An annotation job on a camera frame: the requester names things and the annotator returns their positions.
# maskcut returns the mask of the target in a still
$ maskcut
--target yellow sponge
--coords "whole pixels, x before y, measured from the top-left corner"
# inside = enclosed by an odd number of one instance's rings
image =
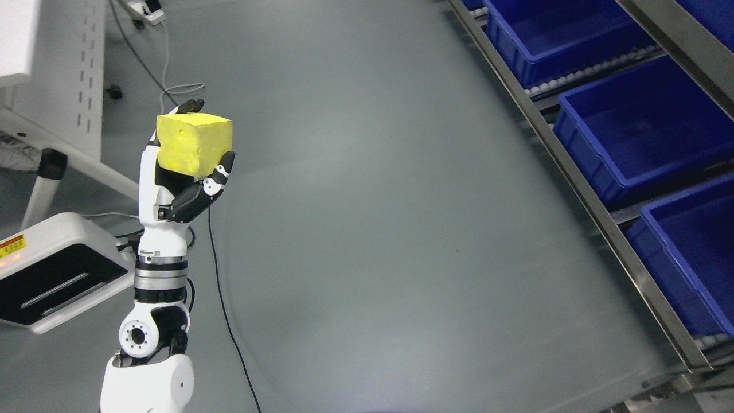
[[[190,176],[207,176],[222,155],[232,150],[232,121],[208,113],[158,115],[162,168]]]

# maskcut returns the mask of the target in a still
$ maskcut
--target blue storage box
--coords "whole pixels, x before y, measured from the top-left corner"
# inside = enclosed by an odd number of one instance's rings
[[[653,202],[627,238],[693,335],[734,335],[734,174]]]
[[[610,209],[734,158],[734,122],[669,57],[559,96],[555,133]]]
[[[677,2],[724,46],[734,51],[734,1],[677,0]]]
[[[462,0],[464,2],[464,5],[469,10],[475,10],[479,9],[480,7],[484,7],[484,4],[482,3],[482,0]]]
[[[525,88],[652,45],[614,0],[484,0],[487,36]]]

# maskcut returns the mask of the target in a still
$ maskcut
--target stainless steel rack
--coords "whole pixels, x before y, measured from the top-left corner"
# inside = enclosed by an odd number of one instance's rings
[[[734,54],[675,0],[617,0],[734,119]]]
[[[653,37],[660,42],[663,48],[672,54],[674,58],[677,56],[676,60],[678,62],[681,62],[686,58],[691,62],[695,62],[692,63],[692,68],[687,68],[686,70],[689,73],[695,72],[698,78],[696,78],[696,76],[694,76],[694,78],[699,82],[699,84],[703,83],[706,85],[704,87],[705,89],[708,87],[708,89],[706,89],[707,92],[716,99],[719,105],[722,106],[730,116],[734,114],[734,78],[730,75],[731,73],[734,73],[734,56],[732,56],[732,59],[729,59],[727,62],[731,68],[728,68],[723,72],[728,73],[729,78],[723,79],[722,77],[717,76],[720,74],[720,69],[710,71],[711,66],[709,63],[715,60],[706,59],[705,61],[708,63],[701,62],[699,60],[691,60],[691,57],[698,57],[700,53],[699,51],[696,51],[695,55],[686,54],[686,50],[688,49],[683,46],[690,46],[692,44],[690,41],[687,40],[683,42],[682,40],[679,40],[678,43],[667,43],[666,41],[661,41],[661,39],[663,39],[663,35],[666,36],[666,39],[675,41],[675,39],[678,39],[676,31],[679,29],[671,23],[672,21],[670,19],[664,20],[665,23],[670,24],[653,24],[652,22],[657,20],[650,19],[650,17],[654,17],[650,10],[655,10],[656,12],[664,14],[664,4],[671,3],[677,6],[673,0],[617,1],[622,4],[622,6],[630,12],[635,19],[643,21],[643,27],[653,32],[651,33],[653,34]],[[689,334],[688,330],[683,325],[683,322],[675,314],[670,303],[665,298],[658,285],[653,281],[653,278],[642,264],[642,261],[637,256],[636,252],[632,249],[630,243],[622,233],[622,230],[615,222],[615,219],[613,219],[610,212],[604,207],[594,190],[586,181],[584,175],[573,162],[570,155],[566,152],[558,137],[553,133],[548,122],[543,118],[538,106],[531,100],[525,89],[517,81],[515,75],[510,71],[509,66],[504,62],[497,49],[495,49],[494,45],[483,32],[479,23],[475,21],[475,18],[469,13],[461,0],[448,0],[448,2],[454,9],[454,13],[456,14],[459,22],[479,48],[479,51],[482,53],[482,56],[490,65],[492,70],[497,74],[503,86],[512,97],[512,100],[516,103],[517,107],[530,123],[533,130],[548,150],[548,153],[553,158],[553,161],[556,163],[571,188],[573,188],[579,201],[584,205],[589,216],[608,243],[609,248],[614,252],[619,264],[628,274],[632,284],[652,312],[662,331],[670,341],[671,346],[675,349],[675,352],[678,354],[680,360],[689,372],[693,373],[693,376],[700,377],[700,374],[706,375],[708,372],[720,370],[720,367],[724,364],[731,363],[732,358],[734,357],[734,345],[732,345],[731,342],[716,346],[711,351],[702,351],[699,349],[694,338]],[[679,10],[671,12],[671,14],[675,14],[677,12],[679,12]],[[692,20],[692,17],[688,15],[688,13],[686,14],[688,18]],[[713,44],[709,44],[707,47],[716,48]],[[702,48],[701,53],[704,53],[704,50],[709,50],[711,52],[710,49],[704,47]]]

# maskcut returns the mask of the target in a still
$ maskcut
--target robotic arm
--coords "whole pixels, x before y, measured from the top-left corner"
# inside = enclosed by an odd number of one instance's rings
[[[199,112],[189,100],[171,113]],[[150,138],[140,161],[139,217],[134,308],[120,326],[120,350],[107,363],[101,413],[181,413],[194,390],[186,356],[186,229],[224,191],[235,154],[229,151],[209,176],[196,179],[160,167],[160,142]],[[168,349],[167,358],[153,357]]]

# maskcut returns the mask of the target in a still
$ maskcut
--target orange light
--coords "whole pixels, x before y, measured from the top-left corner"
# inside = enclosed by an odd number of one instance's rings
[[[21,259],[22,256],[23,254],[13,254],[7,257],[6,259],[3,259],[2,261],[0,261],[0,268],[3,268],[4,266],[10,264],[11,262],[18,261],[19,259]]]

